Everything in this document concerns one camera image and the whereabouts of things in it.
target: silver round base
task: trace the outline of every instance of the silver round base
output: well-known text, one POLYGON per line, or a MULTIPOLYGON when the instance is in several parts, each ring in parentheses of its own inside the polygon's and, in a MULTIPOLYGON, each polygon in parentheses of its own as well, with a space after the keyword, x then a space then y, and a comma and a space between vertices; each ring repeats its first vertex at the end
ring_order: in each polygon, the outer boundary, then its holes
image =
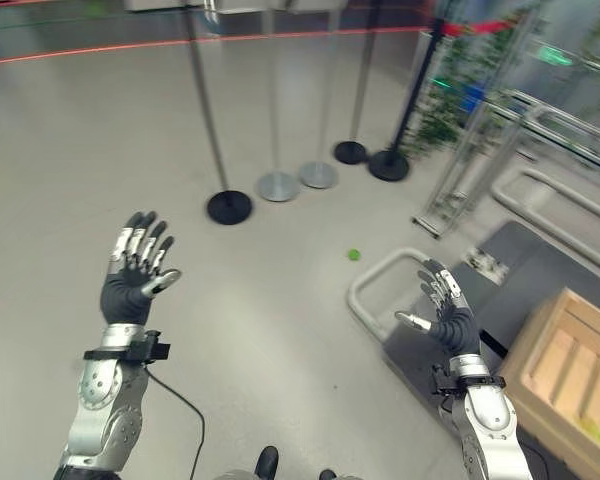
POLYGON ((256 191, 270 202, 287 202, 300 193, 300 183, 288 173, 271 172, 260 177, 256 191))
POLYGON ((331 188, 338 183, 338 172, 324 162, 305 163, 299 174, 300 181, 311 188, 331 188))

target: green ball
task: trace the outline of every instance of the green ball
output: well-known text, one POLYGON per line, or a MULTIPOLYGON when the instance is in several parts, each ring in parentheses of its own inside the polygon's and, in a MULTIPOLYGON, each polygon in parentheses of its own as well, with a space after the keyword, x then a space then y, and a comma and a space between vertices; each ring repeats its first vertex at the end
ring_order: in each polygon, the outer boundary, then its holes
POLYGON ((352 262, 357 262, 358 260, 360 260, 360 256, 360 251, 355 248, 352 248, 347 252, 347 257, 349 257, 349 260, 351 260, 352 262))

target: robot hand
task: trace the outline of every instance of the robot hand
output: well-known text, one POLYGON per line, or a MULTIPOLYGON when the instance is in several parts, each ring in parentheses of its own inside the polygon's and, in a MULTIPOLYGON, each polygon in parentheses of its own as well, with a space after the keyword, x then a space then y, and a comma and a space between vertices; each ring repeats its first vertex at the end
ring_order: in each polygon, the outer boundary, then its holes
POLYGON ((516 413, 505 396, 504 379, 490 375, 480 356, 480 335, 473 312, 451 273, 433 259, 418 272, 422 290, 436 306, 438 322, 396 312, 406 325, 435 338, 451 353, 449 374, 434 367, 436 393, 452 399, 440 405, 442 420, 462 441, 464 466, 471 480, 529 480, 531 474, 516 438, 516 413))
POLYGON ((422 290, 436 306, 438 322, 430 322, 407 312, 396 312, 398 320, 440 342, 453 356, 480 353, 480 336, 473 312, 457 282, 436 260, 423 263, 429 273, 420 271, 422 290))
POLYGON ((173 237, 167 237, 152 256, 160 235, 167 228, 167 223, 161 221, 145 240, 147 230, 155 220, 156 212, 146 215, 137 212, 118 236, 100 293, 100 309, 109 325, 145 325, 152 298, 182 275, 173 269, 160 272, 164 256, 174 242, 173 237))
POLYGON ((160 332, 145 332, 152 299, 181 276, 160 271, 173 244, 159 222, 145 238, 156 213, 136 213, 118 236, 100 294, 107 322, 100 346, 85 352, 78 384, 78 412, 54 480, 118 479, 142 428, 141 402, 147 388, 144 366, 166 359, 169 345, 160 332))

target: black round base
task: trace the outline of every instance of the black round base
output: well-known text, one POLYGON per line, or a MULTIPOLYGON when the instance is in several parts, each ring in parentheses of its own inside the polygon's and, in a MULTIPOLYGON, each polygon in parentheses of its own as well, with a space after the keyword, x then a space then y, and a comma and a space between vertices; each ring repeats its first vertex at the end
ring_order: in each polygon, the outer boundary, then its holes
POLYGON ((347 165, 357 165, 369 160, 367 149, 358 142, 352 141, 337 144, 333 149, 333 156, 340 163, 346 163, 347 165))
POLYGON ((380 180, 398 182, 409 173, 409 162, 400 152, 392 154, 391 150, 383 150, 371 156, 367 168, 380 180))
POLYGON ((216 223, 236 225, 251 215, 251 199, 242 192, 225 190, 216 193, 207 202, 207 214, 216 223))

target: black cable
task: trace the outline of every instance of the black cable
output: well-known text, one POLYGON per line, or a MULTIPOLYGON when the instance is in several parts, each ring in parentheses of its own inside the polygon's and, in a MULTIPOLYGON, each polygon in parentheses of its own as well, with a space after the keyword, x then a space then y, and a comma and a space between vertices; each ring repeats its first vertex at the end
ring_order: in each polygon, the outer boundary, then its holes
POLYGON ((532 447, 528 443, 523 442, 522 440, 518 440, 518 441, 520 442, 521 447, 526 448, 527 450, 535 453, 538 456, 538 458, 540 458, 540 461, 542 462, 542 465, 544 466, 545 478, 546 478, 546 480, 549 480, 549 465, 547 464, 547 460, 544 458, 544 455, 542 455, 536 448, 532 447))
POLYGON ((202 424, 202 433, 200 434, 200 444, 198 445, 198 450, 196 451, 196 456, 193 460, 193 467, 191 468, 191 475, 189 475, 189 480, 193 480, 193 476, 196 473, 196 467, 198 466, 198 459, 200 458, 200 450, 202 450, 202 445, 204 445, 204 436, 205 436, 206 426, 207 426, 206 421, 204 419, 204 415, 202 414, 202 412, 200 410, 198 410, 198 408, 193 403, 191 403, 189 400, 184 398, 180 393, 178 393, 176 390, 171 388, 169 385, 167 385, 162 380, 158 379, 153 373, 151 373, 149 371, 149 368, 147 367, 147 365, 144 366, 144 369, 147 372, 147 375, 149 375, 149 378, 151 380, 153 380, 158 385, 160 385, 162 388, 164 388, 166 391, 171 393, 174 397, 178 398, 187 407, 189 407, 191 410, 196 412, 198 417, 200 417, 200 423, 202 424))

